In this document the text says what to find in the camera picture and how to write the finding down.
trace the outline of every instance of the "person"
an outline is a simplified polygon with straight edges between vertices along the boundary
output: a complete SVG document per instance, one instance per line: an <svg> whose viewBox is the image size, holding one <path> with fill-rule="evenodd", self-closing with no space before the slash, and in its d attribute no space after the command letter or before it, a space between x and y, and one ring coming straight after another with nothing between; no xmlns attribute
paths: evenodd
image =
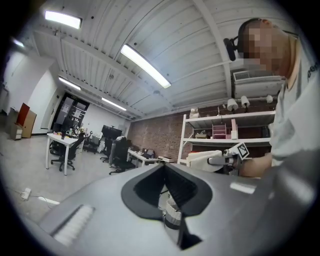
<svg viewBox="0 0 320 256"><path fill-rule="evenodd" d="M319 64L302 32L298 38L267 19L252 18L238 31L237 51L260 69L283 76L271 136L271 153L247 160L239 174L261 177L299 151L320 148Z"/></svg>

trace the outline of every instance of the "fluorescent light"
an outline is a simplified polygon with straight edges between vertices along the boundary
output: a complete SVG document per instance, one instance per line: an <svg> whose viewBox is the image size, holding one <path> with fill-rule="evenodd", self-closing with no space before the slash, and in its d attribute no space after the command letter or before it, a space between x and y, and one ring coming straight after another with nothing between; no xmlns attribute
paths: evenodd
<svg viewBox="0 0 320 256"><path fill-rule="evenodd" d="M63 13L55 12L55 11L45 11L45 19L49 21L59 22L75 29L79 29L81 25L81 19L77 17L73 17L70 15L66 15Z"/></svg>
<svg viewBox="0 0 320 256"><path fill-rule="evenodd" d="M12 38L12 42L13 42L14 44L16 44L17 46L25 47L25 46L24 46L24 44L23 44L22 42L20 42L20 41L18 41L18 40L16 40L16 39L14 39L14 38Z"/></svg>
<svg viewBox="0 0 320 256"><path fill-rule="evenodd" d="M80 88L79 86L75 85L74 83L69 82L69 81L67 81L66 79L62 78L62 77L59 77L59 80L60 80L61 82L65 83L66 85L71 86L71 87L76 88L76 89L78 89L79 91L81 91L81 88Z"/></svg>
<svg viewBox="0 0 320 256"><path fill-rule="evenodd" d="M153 77L163 88L168 88L171 86L171 83L167 81L144 57L142 57L139 53L137 53L130 46L125 44L120 51L124 56L132 60L135 64L137 64L140 68L142 68L145 72L147 72L150 76Z"/></svg>
<svg viewBox="0 0 320 256"><path fill-rule="evenodd" d="M113 103L112 101L107 100L106 98L102 98L102 100L103 100L103 101L105 101L105 102L108 102L108 103L109 103L109 104L111 104L111 105L116 106L117 108L119 108L119 109L121 109L121 110L123 110L123 111L127 111L124 107L119 106L119 105L117 105L117 104Z"/></svg>

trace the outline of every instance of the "power strip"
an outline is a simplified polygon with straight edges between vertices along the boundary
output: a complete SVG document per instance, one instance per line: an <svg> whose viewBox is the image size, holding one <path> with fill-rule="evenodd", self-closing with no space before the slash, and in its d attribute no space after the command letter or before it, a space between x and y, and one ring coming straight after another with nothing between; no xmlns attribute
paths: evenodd
<svg viewBox="0 0 320 256"><path fill-rule="evenodd" d="M27 188L22 192L21 197L22 197L22 199L23 199L24 201L27 201L27 200L29 199L29 197L30 197L30 194L31 194L31 189L27 187Z"/></svg>

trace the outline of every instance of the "white shelf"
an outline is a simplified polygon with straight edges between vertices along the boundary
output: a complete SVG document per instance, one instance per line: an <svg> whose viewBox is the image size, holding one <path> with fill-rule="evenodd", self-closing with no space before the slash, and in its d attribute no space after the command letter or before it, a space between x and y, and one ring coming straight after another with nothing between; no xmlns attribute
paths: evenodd
<svg viewBox="0 0 320 256"><path fill-rule="evenodd" d="M243 139L208 139L208 138L184 138L184 142L190 142L194 146L232 147L238 143L245 143L247 147L270 146L270 138L243 138Z"/></svg>
<svg viewBox="0 0 320 256"><path fill-rule="evenodd" d="M275 113L275 111L264 111L241 114L225 114L186 119L185 122L189 123L194 129L211 129L212 125L221 125L221 121L223 124L231 126L231 119L235 119L239 128L261 127L271 124L275 119Z"/></svg>

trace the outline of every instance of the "gray floor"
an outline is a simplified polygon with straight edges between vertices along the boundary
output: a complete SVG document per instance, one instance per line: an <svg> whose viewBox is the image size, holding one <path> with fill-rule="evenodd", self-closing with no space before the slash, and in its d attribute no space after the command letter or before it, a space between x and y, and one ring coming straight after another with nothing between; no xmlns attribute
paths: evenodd
<svg viewBox="0 0 320 256"><path fill-rule="evenodd" d="M47 136L33 136L21 140L9 139L8 134L0 131L0 164L2 178L13 204L18 211L27 215L34 222L39 222L50 210L45 201L38 197L30 197L22 201L20 193L26 188L31 189L32 196L43 196L47 199L61 202L83 186L109 177L108 163L103 163L103 154L79 152L73 165L75 170L68 168L68 175L59 171L59 163L49 164L46 169ZM49 159L58 157L49 154Z"/></svg>

